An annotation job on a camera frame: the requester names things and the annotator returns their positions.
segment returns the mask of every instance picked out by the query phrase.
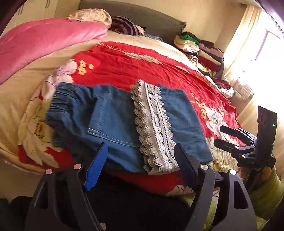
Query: cabinet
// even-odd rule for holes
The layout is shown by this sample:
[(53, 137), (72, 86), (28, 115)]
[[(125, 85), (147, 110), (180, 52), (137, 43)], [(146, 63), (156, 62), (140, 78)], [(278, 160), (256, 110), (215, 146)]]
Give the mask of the cabinet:
[(27, 0), (12, 17), (2, 35), (19, 24), (54, 17), (67, 17), (74, 13), (80, 0)]
[(44, 10), (44, 19), (54, 18), (58, 0), (47, 0)]

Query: wall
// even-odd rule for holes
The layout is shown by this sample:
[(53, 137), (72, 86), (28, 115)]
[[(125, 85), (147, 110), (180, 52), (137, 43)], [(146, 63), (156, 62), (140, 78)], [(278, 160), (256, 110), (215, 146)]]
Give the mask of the wall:
[(225, 22), (215, 42), (215, 46), (225, 51), (238, 28), (247, 6), (244, 4), (229, 4), (225, 14)]
[(148, 7), (180, 21), (200, 39), (217, 42), (225, 49), (244, 14), (243, 4), (232, 0), (115, 0)]

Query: gray headboard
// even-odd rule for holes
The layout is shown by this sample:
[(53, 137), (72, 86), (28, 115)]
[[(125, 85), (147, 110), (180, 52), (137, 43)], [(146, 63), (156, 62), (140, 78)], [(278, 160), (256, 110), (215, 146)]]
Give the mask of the gray headboard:
[(162, 40), (173, 45), (175, 35), (180, 33), (186, 26), (171, 16), (150, 8), (116, 1), (81, 0), (79, 9), (99, 8), (106, 10), (111, 16), (124, 16), (134, 24), (146, 27), (145, 32), (160, 36)]

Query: pink blanket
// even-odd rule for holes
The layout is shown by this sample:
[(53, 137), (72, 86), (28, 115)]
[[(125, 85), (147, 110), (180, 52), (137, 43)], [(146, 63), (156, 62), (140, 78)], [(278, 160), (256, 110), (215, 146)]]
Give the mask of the pink blanket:
[(50, 18), (23, 23), (0, 39), (0, 84), (32, 61), (76, 43), (107, 35), (102, 22)]

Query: red bedspread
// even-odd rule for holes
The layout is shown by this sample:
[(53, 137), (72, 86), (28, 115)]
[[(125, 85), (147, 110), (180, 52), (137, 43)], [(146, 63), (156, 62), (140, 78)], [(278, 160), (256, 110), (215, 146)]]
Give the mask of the red bedspread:
[[(75, 84), (95, 86), (99, 84), (110, 84), (118, 88), (130, 91), (130, 85), (135, 84), (137, 79), (142, 79), (149, 84), (162, 84), (168, 88), (183, 89), (192, 102), (199, 117), (207, 144), (213, 154), (214, 161), (210, 163), (216, 170), (227, 171), (236, 168), (236, 162), (230, 158), (228, 153), (218, 150), (213, 146), (217, 137), (238, 144), (238, 141), (220, 132), (221, 125), (232, 128), (240, 127), (236, 120), (236, 110), (222, 94), (209, 85), (209, 82), (198, 72), (186, 65), (162, 56), (154, 50), (143, 49), (121, 43), (105, 42), (94, 46), (89, 51), (81, 51), (73, 57), (76, 62), (73, 72), (64, 74), (71, 77)], [(38, 95), (34, 98), (44, 101), (44, 86), (39, 86)], [(39, 125), (42, 129), (47, 125), (39, 120), (35, 136), (43, 143), (44, 135), (39, 134)], [(52, 156), (53, 160), (41, 160), (33, 158), (33, 153), (25, 140), (19, 145), (19, 157), (21, 162), (33, 164), (43, 168), (68, 169), (74, 165), (70, 152), (67, 149), (55, 150), (46, 145), (44, 153)], [(49, 163), (56, 162), (58, 168)], [(149, 192), (173, 195), (188, 193), (180, 172), (165, 174), (161, 176), (144, 174), (111, 173), (123, 178), (125, 181), (135, 183)]]

